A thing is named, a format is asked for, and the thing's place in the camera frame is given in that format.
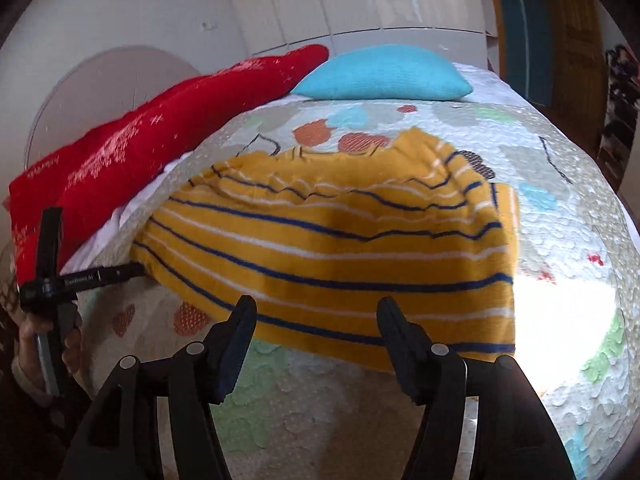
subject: wooden door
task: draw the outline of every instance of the wooden door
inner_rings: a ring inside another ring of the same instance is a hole
[[[550,10],[554,31],[552,108],[574,126],[572,140],[593,153],[607,108],[607,66],[595,0],[550,0]]]

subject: white bed sheet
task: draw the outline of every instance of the white bed sheet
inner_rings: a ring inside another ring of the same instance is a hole
[[[463,101],[484,103],[484,104],[497,104],[497,105],[511,105],[528,108],[535,110],[535,108],[517,92],[515,92],[507,83],[501,80],[494,72],[489,70],[483,70],[481,68],[466,65],[461,63],[454,63],[458,71],[462,76],[469,81],[474,91],[468,96],[464,97]],[[299,95],[289,94],[281,99],[276,99],[256,109],[283,105],[296,101],[307,101],[309,98]],[[105,222],[105,224],[96,232],[91,238],[89,238],[68,260],[62,269],[62,274],[68,274],[70,272],[76,272],[78,270],[87,269],[94,258],[108,245],[113,237],[118,233],[120,227],[129,217],[139,208],[145,201],[153,195],[158,189],[162,181],[167,177],[176,165],[189,156],[191,152],[185,153],[180,158],[171,161],[166,165],[160,175],[158,175],[151,183],[149,183],[144,189],[142,189],[133,199],[130,200],[124,207],[117,208],[111,218]],[[626,209],[622,206],[622,210],[625,214],[626,222],[629,228],[629,232],[633,239],[636,250],[640,253],[640,236],[636,230],[631,218],[629,217]]]

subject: human hand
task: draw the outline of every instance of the human hand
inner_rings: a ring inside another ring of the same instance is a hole
[[[82,325],[82,318],[76,317],[76,328],[65,338],[66,349],[62,353],[62,361],[70,374],[75,374],[80,369],[82,336],[78,327]],[[26,319],[20,324],[20,337],[18,348],[18,364],[25,377],[39,390],[45,390],[45,381],[40,368],[36,334],[46,334],[53,329],[50,320],[27,314]]]

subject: bedspread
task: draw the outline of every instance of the bedspread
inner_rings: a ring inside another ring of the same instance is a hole
[[[539,392],[577,478],[597,478],[635,423],[640,389],[640,256],[595,163],[527,108],[462,102],[293,102],[245,113],[182,161],[95,264],[127,260],[137,230],[190,176],[236,153],[303,145],[386,146],[418,126],[518,193],[516,359]],[[83,294],[86,382],[125,354],[171,355],[215,320],[149,278]],[[254,339],[238,386],[212,407],[232,476],[399,478],[421,409],[390,374]],[[168,410],[160,431],[175,477]],[[456,478],[467,478],[477,402],[467,400]]]

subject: rounded headboard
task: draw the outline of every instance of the rounded headboard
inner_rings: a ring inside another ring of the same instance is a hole
[[[123,46],[83,61],[62,78],[40,107],[24,167],[197,75],[186,61],[151,46]]]

